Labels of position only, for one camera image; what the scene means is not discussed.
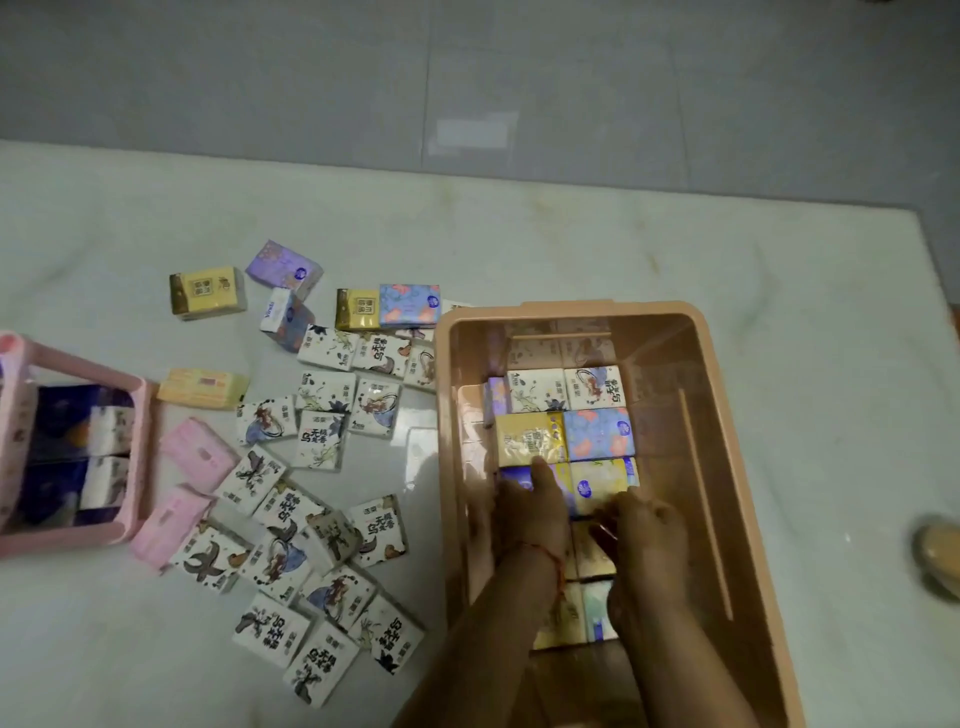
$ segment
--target floor tile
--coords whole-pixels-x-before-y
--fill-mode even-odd
[[[0,96],[14,103],[0,108],[0,135],[419,166],[424,45],[325,38],[282,13],[211,8],[184,16],[131,5],[86,17],[5,9]]]
[[[445,130],[457,124],[467,130],[464,138],[444,139]],[[497,136],[504,127],[506,137]],[[499,146],[491,144],[497,138]],[[673,73],[666,65],[638,73],[625,61],[540,61],[435,48],[423,167],[514,179],[685,188]]]
[[[537,58],[587,58],[622,45],[620,0],[434,0],[433,41]]]
[[[699,72],[678,83],[693,189],[913,207],[960,300],[960,259],[947,250],[960,233],[951,134],[884,99],[812,85]]]

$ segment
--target pink plastic basket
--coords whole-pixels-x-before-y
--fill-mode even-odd
[[[44,548],[105,546],[127,541],[139,526],[150,440],[150,402],[156,385],[139,376],[117,372],[92,361],[42,346],[12,331],[0,331],[4,387],[0,393],[0,529],[20,495],[20,485],[36,413],[36,384],[30,367],[76,376],[95,384],[127,391],[133,399],[133,442],[127,493],[116,518],[109,523],[0,534],[0,556]]]

